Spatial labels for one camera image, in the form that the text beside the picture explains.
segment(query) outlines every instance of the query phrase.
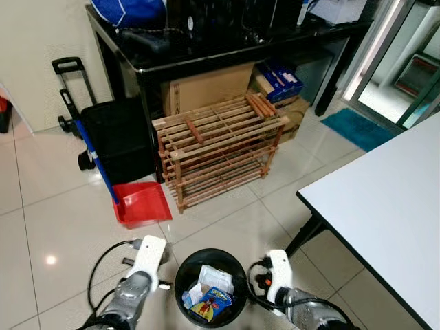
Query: red object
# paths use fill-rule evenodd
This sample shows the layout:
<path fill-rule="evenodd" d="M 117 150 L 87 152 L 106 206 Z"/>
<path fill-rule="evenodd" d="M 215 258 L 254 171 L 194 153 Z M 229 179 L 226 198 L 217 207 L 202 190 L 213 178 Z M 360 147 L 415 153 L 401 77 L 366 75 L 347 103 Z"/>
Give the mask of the red object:
<path fill-rule="evenodd" d="M 119 205 L 113 201 L 113 209 L 118 221 L 128 229 L 173 219 L 160 184 L 117 184 L 113 189 L 120 201 Z"/>
<path fill-rule="evenodd" d="M 0 98 L 0 112 L 6 112 L 8 110 L 8 100 Z"/>

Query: table leg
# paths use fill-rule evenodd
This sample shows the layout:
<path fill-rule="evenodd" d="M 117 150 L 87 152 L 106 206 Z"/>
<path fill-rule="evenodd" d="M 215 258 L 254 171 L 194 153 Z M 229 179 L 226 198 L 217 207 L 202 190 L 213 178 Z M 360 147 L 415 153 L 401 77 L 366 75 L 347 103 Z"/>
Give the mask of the table leg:
<path fill-rule="evenodd" d="M 336 63 L 335 70 L 333 71 L 329 82 L 318 101 L 318 104 L 316 105 L 315 114 L 317 116 L 322 116 L 329 107 L 329 104 L 338 89 L 336 83 L 338 82 L 339 77 L 341 76 L 344 69 L 349 66 L 350 58 L 353 57 L 354 52 L 359 47 L 364 36 L 365 33 L 361 35 L 350 36 L 349 41 L 346 43 L 345 48 L 342 51 L 338 63 Z"/>
<path fill-rule="evenodd" d="M 314 215 L 305 223 L 300 229 L 300 232 L 295 236 L 289 246 L 286 248 L 287 256 L 290 258 L 303 245 L 326 230 L 327 227 Z"/>
<path fill-rule="evenodd" d="M 94 32 L 94 34 L 101 61 L 104 65 L 107 82 L 110 85 L 111 95 L 113 96 L 114 100 L 125 99 L 124 79 L 122 77 L 122 70 L 119 60 L 111 51 L 110 47 L 98 35 L 98 33 Z"/>
<path fill-rule="evenodd" d="M 156 181 L 160 184 L 164 182 L 164 178 L 162 177 L 162 162 L 159 158 L 159 144 L 157 141 L 157 133 L 151 124 L 151 115 L 149 109 L 152 107 L 149 106 L 149 98 L 147 97 L 146 88 L 148 85 L 139 84 L 140 88 L 140 96 L 142 99 L 142 108 L 144 110 L 146 125 L 148 127 L 148 137 L 150 140 L 150 148 L 151 148 L 151 159 L 154 161 L 154 169 Z"/>

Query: blue mat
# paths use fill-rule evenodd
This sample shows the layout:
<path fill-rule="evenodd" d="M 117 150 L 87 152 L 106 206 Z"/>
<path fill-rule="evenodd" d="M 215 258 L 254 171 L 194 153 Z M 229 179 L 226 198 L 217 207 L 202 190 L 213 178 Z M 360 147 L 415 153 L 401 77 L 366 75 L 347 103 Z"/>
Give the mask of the blue mat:
<path fill-rule="evenodd" d="M 351 109 L 343 109 L 321 121 L 348 141 L 369 152 L 394 135 Z"/>

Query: black bag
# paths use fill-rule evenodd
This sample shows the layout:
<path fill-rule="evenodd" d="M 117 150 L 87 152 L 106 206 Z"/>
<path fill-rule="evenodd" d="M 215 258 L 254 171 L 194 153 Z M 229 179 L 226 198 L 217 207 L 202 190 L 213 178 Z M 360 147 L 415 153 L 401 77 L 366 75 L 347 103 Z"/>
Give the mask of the black bag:
<path fill-rule="evenodd" d="M 79 113 L 91 143 L 104 166 L 111 184 L 125 184 L 154 173 L 149 130 L 139 97 L 105 103 L 97 103 L 83 63 L 78 57 L 60 58 L 52 61 L 55 73 L 59 74 L 64 88 L 67 85 L 63 74 L 80 71 L 93 105 Z M 87 150 L 78 156 L 80 170 L 94 168 Z"/>

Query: glass door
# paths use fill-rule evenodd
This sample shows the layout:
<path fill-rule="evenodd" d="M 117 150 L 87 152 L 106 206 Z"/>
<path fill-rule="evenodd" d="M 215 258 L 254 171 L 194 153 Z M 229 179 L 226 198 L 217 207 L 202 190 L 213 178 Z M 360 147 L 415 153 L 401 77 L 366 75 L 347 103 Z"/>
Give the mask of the glass door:
<path fill-rule="evenodd" d="M 402 1 L 401 12 L 350 101 L 401 131 L 427 118 L 428 110 L 435 111 L 440 93 L 440 6 Z"/>

